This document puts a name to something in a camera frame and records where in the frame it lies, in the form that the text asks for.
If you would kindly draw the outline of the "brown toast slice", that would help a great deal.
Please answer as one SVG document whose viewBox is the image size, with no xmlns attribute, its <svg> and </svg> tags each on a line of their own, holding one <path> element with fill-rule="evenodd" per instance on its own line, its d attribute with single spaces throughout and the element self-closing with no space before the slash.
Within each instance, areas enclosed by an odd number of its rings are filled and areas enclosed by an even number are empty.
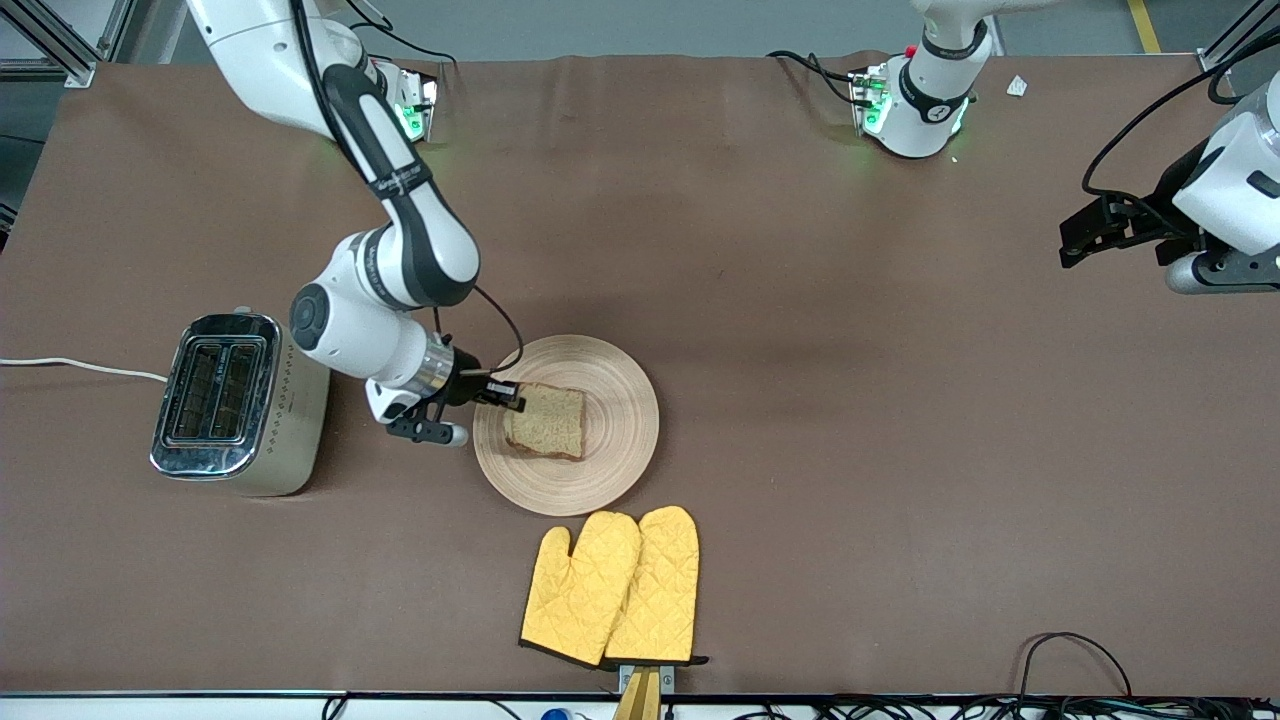
<svg viewBox="0 0 1280 720">
<path fill-rule="evenodd" d="M 580 389 L 521 383 L 522 410 L 503 416 L 508 446 L 538 457 L 580 461 L 585 456 L 586 396 Z"/>
</svg>

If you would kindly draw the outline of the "round wooden plate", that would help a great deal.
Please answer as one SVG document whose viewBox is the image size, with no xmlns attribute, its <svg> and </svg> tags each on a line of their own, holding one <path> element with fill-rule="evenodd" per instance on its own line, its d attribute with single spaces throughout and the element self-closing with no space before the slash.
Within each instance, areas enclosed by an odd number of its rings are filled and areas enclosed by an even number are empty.
<svg viewBox="0 0 1280 720">
<path fill-rule="evenodd" d="M 503 410 L 476 407 L 471 445 L 490 484 L 531 512 L 571 518 L 605 509 L 625 496 L 655 452 L 660 415 L 657 392 L 623 350 L 582 334 L 556 334 L 526 345 L 502 374 L 584 395 L 584 456 L 539 457 L 506 439 Z"/>
</svg>

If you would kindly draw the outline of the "beige chrome toaster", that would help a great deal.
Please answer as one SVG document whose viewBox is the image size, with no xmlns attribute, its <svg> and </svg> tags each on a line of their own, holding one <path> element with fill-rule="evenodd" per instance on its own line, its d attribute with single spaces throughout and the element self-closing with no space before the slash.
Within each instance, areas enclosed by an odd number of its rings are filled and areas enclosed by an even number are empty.
<svg viewBox="0 0 1280 720">
<path fill-rule="evenodd" d="M 175 347 L 148 452 L 163 477 L 251 498 L 300 492 L 317 456 L 330 372 L 287 327 L 238 307 Z"/>
</svg>

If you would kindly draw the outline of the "yellow quilted oven mitt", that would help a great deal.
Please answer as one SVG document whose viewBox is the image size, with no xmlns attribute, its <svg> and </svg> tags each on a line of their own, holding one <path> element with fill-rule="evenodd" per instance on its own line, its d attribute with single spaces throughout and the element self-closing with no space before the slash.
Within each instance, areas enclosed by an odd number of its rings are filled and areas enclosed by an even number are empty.
<svg viewBox="0 0 1280 720">
<path fill-rule="evenodd" d="M 701 546 L 686 509 L 667 506 L 645 514 L 641 547 L 627 596 L 604 659 L 613 664 L 698 666 L 694 653 Z"/>
<path fill-rule="evenodd" d="M 641 533 L 621 512 L 591 514 L 575 536 L 550 528 L 540 541 L 518 644 L 596 667 L 637 566 Z"/>
</svg>

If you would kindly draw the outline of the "brown table cover mat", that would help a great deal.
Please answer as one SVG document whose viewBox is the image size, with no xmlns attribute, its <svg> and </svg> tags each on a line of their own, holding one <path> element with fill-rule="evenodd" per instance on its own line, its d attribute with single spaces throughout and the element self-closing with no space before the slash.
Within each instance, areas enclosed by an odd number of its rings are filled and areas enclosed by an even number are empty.
<svg viewBox="0 0 1280 720">
<path fill-rule="evenodd" d="M 660 401 L 616 505 L 686 507 L 686 692 L 1001 693 L 1088 635 L 1140 694 L 1280 694 L 1280 295 L 1059 264 L 1082 172 L 1190 56 L 1006 56 L 943 156 L 762 59 L 467 63 L 424 154 L 527 338 Z M 1014 76 L 1024 97 L 1006 95 Z M 518 646 L 538 544 L 471 448 L 337 378 L 303 493 L 148 462 L 163 386 L 0 368 L 0 691 L 586 691 Z"/>
</svg>

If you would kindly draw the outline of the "aluminium frame profile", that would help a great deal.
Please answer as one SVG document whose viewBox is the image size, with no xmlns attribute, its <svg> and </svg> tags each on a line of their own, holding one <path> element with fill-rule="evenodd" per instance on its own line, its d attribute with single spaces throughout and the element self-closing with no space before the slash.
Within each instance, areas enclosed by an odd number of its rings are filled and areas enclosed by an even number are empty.
<svg viewBox="0 0 1280 720">
<path fill-rule="evenodd" d="M 1244 0 L 1226 28 L 1196 50 L 1201 69 L 1213 69 L 1275 26 L 1280 26 L 1280 0 Z"/>
<path fill-rule="evenodd" d="M 0 0 L 0 82 L 90 87 L 116 60 L 138 0 Z"/>
</svg>

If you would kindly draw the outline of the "grey metal bracket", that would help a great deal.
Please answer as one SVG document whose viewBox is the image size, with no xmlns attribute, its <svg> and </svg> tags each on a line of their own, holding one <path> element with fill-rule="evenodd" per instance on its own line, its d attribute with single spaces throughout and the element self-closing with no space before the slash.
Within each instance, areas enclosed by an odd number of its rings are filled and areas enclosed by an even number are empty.
<svg viewBox="0 0 1280 720">
<path fill-rule="evenodd" d="M 669 664 L 621 664 L 616 669 L 617 694 L 622 696 L 636 675 L 643 678 L 643 691 L 655 688 L 659 698 L 671 694 L 675 692 L 675 671 L 676 666 Z"/>
</svg>

